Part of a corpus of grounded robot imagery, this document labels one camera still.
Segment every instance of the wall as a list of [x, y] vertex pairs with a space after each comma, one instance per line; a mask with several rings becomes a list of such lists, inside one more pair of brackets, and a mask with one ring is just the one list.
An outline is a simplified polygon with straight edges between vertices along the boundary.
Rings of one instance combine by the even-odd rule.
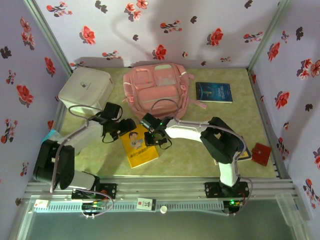
[[289, 6], [254, 68], [254, 87], [274, 130], [274, 148], [298, 186], [314, 239], [320, 235], [320, 2]]
[[247, 67], [279, 0], [35, 0], [72, 67]]
[[8, 238], [67, 75], [27, 7], [0, 14], [0, 239]]

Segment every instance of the white box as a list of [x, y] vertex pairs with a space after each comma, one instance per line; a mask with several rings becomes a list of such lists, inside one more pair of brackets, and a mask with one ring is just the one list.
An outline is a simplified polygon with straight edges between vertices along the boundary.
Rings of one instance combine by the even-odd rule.
[[[79, 67], [73, 71], [58, 97], [67, 108], [74, 105], [87, 105], [103, 110], [113, 89], [114, 84], [109, 73]], [[99, 112], [88, 107], [74, 107], [72, 111], [88, 115]]]

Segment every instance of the small red object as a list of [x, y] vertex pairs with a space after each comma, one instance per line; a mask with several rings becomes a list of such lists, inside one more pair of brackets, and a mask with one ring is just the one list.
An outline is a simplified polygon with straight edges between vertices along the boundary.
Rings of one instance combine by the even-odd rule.
[[271, 147], [257, 142], [252, 149], [252, 160], [258, 164], [267, 166], [270, 153]]

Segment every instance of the book cover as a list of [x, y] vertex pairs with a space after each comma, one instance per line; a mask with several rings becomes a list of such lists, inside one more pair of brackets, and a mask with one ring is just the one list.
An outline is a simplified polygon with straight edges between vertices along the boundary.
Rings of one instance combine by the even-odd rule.
[[[244, 144], [242, 143], [242, 141], [240, 141], [238, 154], [241, 153], [243, 149], [244, 149]], [[252, 159], [252, 154], [249, 151], [248, 147], [246, 147], [245, 152], [239, 156], [238, 161], [251, 160], [251, 159]], [[214, 164], [218, 165], [219, 163], [216, 160], [214, 160]]]
[[196, 82], [196, 99], [200, 102], [232, 103], [229, 83]]
[[147, 129], [139, 124], [135, 130], [120, 137], [132, 169], [159, 157], [155, 146], [146, 146], [145, 132]]

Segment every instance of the cartoon figure on book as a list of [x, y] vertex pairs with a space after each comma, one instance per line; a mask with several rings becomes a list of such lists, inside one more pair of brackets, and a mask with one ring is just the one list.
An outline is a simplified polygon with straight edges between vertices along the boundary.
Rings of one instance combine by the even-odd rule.
[[139, 149], [142, 147], [142, 143], [144, 142], [143, 138], [140, 138], [138, 140], [138, 133], [135, 131], [132, 131], [129, 133], [129, 139], [130, 139], [130, 146], [133, 149]]

